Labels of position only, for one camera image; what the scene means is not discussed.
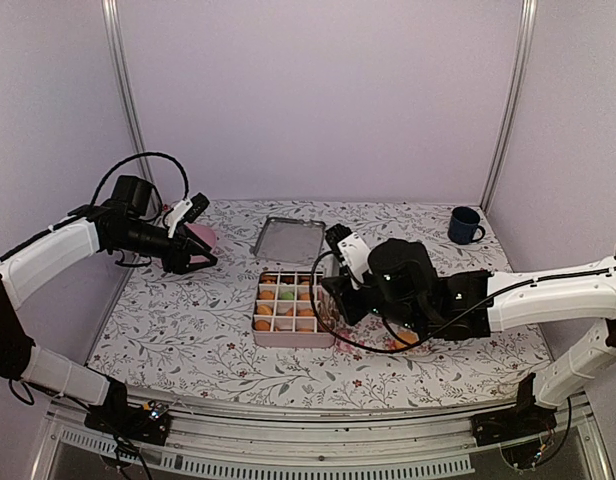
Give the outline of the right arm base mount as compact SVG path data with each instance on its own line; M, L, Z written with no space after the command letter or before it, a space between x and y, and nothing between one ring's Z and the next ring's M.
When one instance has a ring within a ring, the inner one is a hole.
M554 444L555 409L535 405L514 406L471 417L471 433L478 446L502 444L532 437L501 450L504 461L516 470L530 470L544 459Z

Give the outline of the metal divided cookie tin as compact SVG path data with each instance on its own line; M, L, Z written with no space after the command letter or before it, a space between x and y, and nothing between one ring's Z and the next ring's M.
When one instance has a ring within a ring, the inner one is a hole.
M266 348L327 349L335 338L327 333L322 319L322 271L267 271L258 279L251 320L254 342ZM276 285L262 285L263 277L276 277ZM293 301L282 301L279 294L292 291Z

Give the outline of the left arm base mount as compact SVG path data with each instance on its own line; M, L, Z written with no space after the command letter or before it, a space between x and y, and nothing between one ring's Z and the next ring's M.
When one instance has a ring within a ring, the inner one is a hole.
M171 424L168 413L154 415L152 410L129 405L125 398L106 399L100 406L89 405L84 420L91 430L157 446L166 444Z

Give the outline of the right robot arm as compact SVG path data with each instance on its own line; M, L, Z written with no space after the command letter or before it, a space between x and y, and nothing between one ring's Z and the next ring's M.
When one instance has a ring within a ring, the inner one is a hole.
M379 316L398 352L431 339L485 338L529 324L595 319L566 353L519 383L516 406L504 421L512 435L527 435L545 411L616 363L616 249L571 269L475 270L446 277L437 273L420 242L389 239L369 248L351 234L332 254L343 272L320 285L339 315L351 325L369 314Z

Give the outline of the metal tongs white handle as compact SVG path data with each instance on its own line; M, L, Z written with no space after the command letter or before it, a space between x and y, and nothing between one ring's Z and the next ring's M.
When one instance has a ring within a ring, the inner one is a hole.
M321 310L322 320L332 330L335 330L340 319L340 315L337 310L337 305L332 295L326 289L323 281L326 278L337 276L339 273L339 266L337 258L334 254L325 257L320 263L322 275L320 280L321 287Z

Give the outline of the metal tin lid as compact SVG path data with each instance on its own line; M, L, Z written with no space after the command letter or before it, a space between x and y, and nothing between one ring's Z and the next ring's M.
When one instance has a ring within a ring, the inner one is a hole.
M307 264L322 250L326 224L316 220L268 217L252 247L259 259Z

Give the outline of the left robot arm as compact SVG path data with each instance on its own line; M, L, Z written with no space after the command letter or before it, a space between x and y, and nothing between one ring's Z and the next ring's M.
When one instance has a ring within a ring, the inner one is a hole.
M17 311L64 270L100 252L157 259L172 274L214 266L211 246L188 227L207 209L207 197L185 196L155 225L144 218L155 189L139 177L122 175L102 204L73 210L0 258L0 377L98 407L99 419L116 434L129 433L137 423L134 408L117 397L124 395L124 385L38 346L24 332Z

